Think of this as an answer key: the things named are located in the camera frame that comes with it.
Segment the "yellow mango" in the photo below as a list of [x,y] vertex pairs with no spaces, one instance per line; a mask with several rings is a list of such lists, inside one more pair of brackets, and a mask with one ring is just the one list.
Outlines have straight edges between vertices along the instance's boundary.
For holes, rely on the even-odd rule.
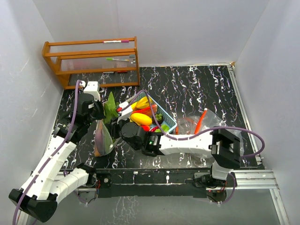
[[130,119],[133,122],[135,122],[139,125],[142,125],[142,126],[149,126],[152,124],[151,117],[149,117],[145,114],[142,114],[142,113],[133,113],[133,114],[131,114]]

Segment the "red chili pepper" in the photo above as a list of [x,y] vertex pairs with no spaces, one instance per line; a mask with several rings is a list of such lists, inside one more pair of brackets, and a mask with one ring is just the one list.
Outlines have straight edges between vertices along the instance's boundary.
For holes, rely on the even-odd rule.
[[156,127],[152,128],[150,131],[151,131],[151,132],[156,132],[156,131],[159,132],[160,129],[159,129],[158,126],[156,126]]

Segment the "white dotted zip bag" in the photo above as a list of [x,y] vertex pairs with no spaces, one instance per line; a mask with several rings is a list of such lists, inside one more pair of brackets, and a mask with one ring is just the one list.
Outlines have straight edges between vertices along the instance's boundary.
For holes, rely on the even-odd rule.
[[94,138],[94,156],[102,157],[108,155],[117,145],[120,138],[112,139],[107,127],[102,120],[97,120]]

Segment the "watermelon slice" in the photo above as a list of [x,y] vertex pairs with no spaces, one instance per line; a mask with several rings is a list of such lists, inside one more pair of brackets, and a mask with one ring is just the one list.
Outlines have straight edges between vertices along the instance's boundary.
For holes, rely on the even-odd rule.
[[[157,105],[152,105],[152,109],[153,109],[154,113],[157,113],[158,106]],[[152,116],[152,111],[151,111],[150,106],[148,106],[146,108],[143,108],[143,109],[135,110],[135,111],[133,111],[133,113],[141,113],[141,114],[145,114],[145,115],[147,115],[149,117]]]

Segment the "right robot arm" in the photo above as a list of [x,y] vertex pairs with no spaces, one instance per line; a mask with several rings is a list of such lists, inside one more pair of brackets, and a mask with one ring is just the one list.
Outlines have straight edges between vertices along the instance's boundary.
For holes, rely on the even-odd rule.
[[240,138],[223,127],[214,127],[197,137],[146,131],[129,120],[114,119],[108,128],[113,138],[121,138],[132,149],[149,157],[190,153],[214,158],[210,174],[198,180],[209,187],[220,186],[231,170],[240,168]]

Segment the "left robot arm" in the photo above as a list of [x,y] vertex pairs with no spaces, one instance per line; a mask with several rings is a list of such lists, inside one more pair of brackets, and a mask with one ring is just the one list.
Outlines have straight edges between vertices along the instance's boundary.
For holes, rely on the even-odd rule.
[[16,211],[23,211],[40,222],[48,221],[58,204],[80,186],[96,184],[96,170],[85,163],[79,164],[71,173],[55,180],[65,160],[87,134],[93,121],[104,118],[100,94],[76,93],[74,109],[62,118],[36,169],[28,180],[9,193]]

